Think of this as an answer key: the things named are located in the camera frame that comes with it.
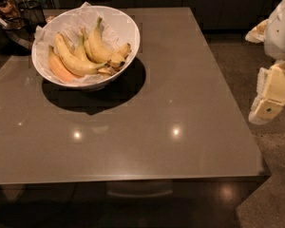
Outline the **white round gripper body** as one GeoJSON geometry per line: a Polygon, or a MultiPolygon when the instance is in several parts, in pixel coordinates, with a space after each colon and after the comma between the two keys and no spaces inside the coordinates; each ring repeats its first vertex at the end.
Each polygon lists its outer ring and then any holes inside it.
{"type": "Polygon", "coordinates": [[[264,50],[272,58],[285,61],[285,0],[277,5],[268,18],[264,50]]]}

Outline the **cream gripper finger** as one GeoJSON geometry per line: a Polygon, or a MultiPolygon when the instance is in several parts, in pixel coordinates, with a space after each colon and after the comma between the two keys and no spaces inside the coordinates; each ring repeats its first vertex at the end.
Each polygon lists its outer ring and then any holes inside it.
{"type": "Polygon", "coordinates": [[[245,36],[245,40],[251,43],[263,43],[265,40],[265,29],[268,20],[263,20],[252,28],[245,36]]]}
{"type": "Polygon", "coordinates": [[[251,124],[271,122],[285,106],[285,61],[276,61],[257,75],[256,97],[249,113],[251,124]]]}

